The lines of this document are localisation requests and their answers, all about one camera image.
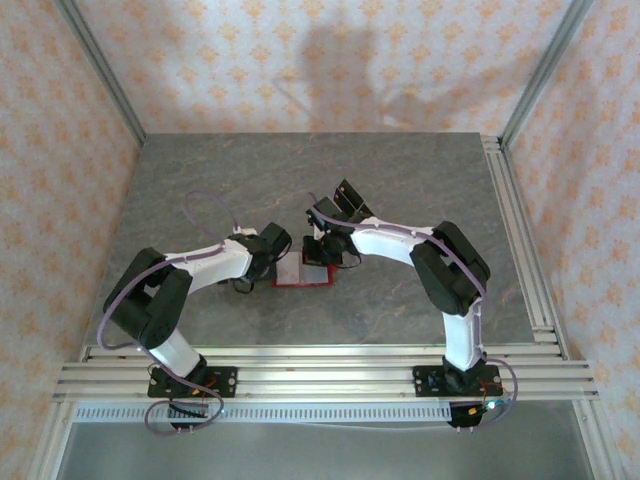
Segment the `red leather card holder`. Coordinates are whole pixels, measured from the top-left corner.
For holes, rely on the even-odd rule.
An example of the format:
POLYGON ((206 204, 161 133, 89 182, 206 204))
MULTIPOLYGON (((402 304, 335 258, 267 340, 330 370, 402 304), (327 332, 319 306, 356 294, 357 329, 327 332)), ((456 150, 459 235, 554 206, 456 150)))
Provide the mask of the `red leather card holder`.
POLYGON ((320 286, 331 286, 333 283, 332 272, 328 266, 315 266, 315 265, 304 265, 302 262, 302 253, 300 253, 301 259, 301 280, 297 285, 293 286, 278 286, 275 284, 276 278, 276 264, 275 264, 275 274, 272 284, 276 288, 302 288, 302 287, 320 287, 320 286))

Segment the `pink credit card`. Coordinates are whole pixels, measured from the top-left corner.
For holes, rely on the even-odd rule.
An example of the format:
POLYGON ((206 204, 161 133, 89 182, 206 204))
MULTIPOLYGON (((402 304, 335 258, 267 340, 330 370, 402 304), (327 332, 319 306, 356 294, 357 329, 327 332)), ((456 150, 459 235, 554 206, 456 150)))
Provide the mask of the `pink credit card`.
POLYGON ((297 285, 301 280, 301 259, 299 252, 289 252, 276 264, 275 284, 278 286, 297 285))

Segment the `clear acrylic card stand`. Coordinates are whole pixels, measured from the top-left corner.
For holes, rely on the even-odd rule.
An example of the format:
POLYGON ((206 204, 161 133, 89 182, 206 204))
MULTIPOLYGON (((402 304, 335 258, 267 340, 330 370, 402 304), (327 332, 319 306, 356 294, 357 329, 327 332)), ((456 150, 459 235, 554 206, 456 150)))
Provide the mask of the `clear acrylic card stand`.
POLYGON ((343 179, 336 187, 333 202, 338 207, 345 221, 360 223, 374 216, 362 196, 347 179, 343 179))

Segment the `black electronics board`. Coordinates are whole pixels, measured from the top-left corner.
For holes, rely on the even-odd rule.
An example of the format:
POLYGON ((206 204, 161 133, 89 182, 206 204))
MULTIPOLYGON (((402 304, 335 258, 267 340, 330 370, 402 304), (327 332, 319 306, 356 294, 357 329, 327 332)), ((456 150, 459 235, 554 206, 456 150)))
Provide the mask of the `black electronics board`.
POLYGON ((194 430, 208 420, 208 415, 201 409, 170 403, 168 405, 168 418, 171 427, 175 431, 194 430))
POLYGON ((484 402, 454 402, 450 404, 448 424, 457 432, 475 432, 500 422, 510 412, 514 402, 489 400, 484 402))

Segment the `grey metal lower panel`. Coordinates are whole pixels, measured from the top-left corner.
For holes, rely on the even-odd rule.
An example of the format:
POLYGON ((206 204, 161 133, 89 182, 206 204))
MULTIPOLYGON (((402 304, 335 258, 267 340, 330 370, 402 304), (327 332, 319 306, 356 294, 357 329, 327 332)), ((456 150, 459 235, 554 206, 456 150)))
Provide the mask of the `grey metal lower panel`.
POLYGON ((57 480, 593 480, 570 429, 218 424, 160 438, 133 424, 72 429, 57 480))

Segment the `wide aluminium base rail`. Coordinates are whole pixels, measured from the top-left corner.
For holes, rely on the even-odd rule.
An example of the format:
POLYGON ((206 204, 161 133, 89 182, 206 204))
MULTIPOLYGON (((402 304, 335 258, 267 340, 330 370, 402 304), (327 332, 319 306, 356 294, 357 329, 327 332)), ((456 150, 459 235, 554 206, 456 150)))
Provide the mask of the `wide aluminium base rail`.
MULTIPOLYGON (((214 366, 235 366, 238 400, 250 402, 390 401, 415 398, 412 369, 438 365, 444 349, 432 345, 228 346, 202 348, 214 366)), ((563 360, 553 344, 493 346, 500 377, 521 400, 583 400, 598 395, 584 360, 563 360)), ((63 365, 59 400, 142 401, 148 361, 135 349, 87 349, 80 362, 63 365)))

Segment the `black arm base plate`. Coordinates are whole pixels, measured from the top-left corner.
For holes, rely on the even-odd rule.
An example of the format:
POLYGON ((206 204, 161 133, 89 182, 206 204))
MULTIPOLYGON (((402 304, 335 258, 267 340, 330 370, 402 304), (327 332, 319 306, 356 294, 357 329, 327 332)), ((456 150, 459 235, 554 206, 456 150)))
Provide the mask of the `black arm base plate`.
MULTIPOLYGON (((187 377, 191 383, 215 391, 222 398, 236 395, 238 369, 236 367, 205 366, 187 377)), ((175 380, 160 367, 152 367, 147 389, 149 398, 192 399, 207 398, 211 394, 189 387, 175 380)))
POLYGON ((465 372, 444 365, 415 366, 412 375, 417 397, 499 397, 504 393, 499 370, 492 365, 465 372))

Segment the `aluminium side rail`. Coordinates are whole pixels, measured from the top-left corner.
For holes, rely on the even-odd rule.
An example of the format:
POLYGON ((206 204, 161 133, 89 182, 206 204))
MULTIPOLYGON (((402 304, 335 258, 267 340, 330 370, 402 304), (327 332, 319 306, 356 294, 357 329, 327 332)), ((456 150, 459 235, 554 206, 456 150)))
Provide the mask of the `aluminium side rail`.
POLYGON ((499 138, 481 136, 503 222, 509 240, 515 269, 520 282, 535 342, 553 344, 563 360, 570 360, 564 329, 558 310, 545 280, 524 202, 499 138))

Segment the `aluminium frame post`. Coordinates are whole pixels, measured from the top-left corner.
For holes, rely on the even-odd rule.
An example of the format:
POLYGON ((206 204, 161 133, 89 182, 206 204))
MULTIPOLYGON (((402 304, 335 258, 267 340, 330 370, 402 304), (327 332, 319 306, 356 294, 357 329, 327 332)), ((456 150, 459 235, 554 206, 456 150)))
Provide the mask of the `aluminium frame post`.
POLYGON ((53 0, 53 3, 78 41, 85 57, 119 112, 125 126, 137 145, 142 147, 146 141, 146 131, 89 23, 84 18, 77 1, 53 0))
POLYGON ((503 133, 498 137, 502 151, 509 149, 515 142, 593 3, 594 0, 571 0, 510 115, 503 133))

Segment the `aluminium frame leg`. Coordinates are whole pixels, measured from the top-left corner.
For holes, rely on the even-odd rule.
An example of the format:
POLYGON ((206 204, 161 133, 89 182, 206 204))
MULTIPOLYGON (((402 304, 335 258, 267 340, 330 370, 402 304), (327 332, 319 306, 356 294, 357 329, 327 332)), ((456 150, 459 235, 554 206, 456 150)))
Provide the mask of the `aluminium frame leg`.
POLYGON ((608 480, 610 468, 595 411, 588 400, 572 402, 594 480, 608 480))
POLYGON ((27 476, 28 480, 56 480, 74 422, 74 402, 53 402, 27 476))

